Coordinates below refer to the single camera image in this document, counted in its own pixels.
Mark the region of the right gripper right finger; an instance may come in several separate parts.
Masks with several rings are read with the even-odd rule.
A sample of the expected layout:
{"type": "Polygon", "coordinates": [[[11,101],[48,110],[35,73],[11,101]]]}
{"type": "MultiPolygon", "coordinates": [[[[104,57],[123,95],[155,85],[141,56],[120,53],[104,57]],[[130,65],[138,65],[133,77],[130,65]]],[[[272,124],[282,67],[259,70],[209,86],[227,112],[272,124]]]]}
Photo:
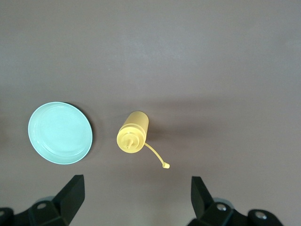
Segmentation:
{"type": "Polygon", "coordinates": [[[281,226],[271,212],[253,209],[245,216],[227,202],[214,200],[201,177],[191,178],[191,203],[196,217],[190,226],[281,226]]]}

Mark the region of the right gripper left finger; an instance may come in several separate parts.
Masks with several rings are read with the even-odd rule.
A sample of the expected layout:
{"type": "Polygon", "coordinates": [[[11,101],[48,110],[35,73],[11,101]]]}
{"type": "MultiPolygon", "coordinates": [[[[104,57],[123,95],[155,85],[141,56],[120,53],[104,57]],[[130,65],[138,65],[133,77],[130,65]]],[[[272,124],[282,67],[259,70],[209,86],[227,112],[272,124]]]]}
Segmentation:
{"type": "Polygon", "coordinates": [[[11,208],[0,209],[2,226],[68,226],[85,200],[83,175],[75,175],[50,201],[42,200],[15,214],[11,208]]]}

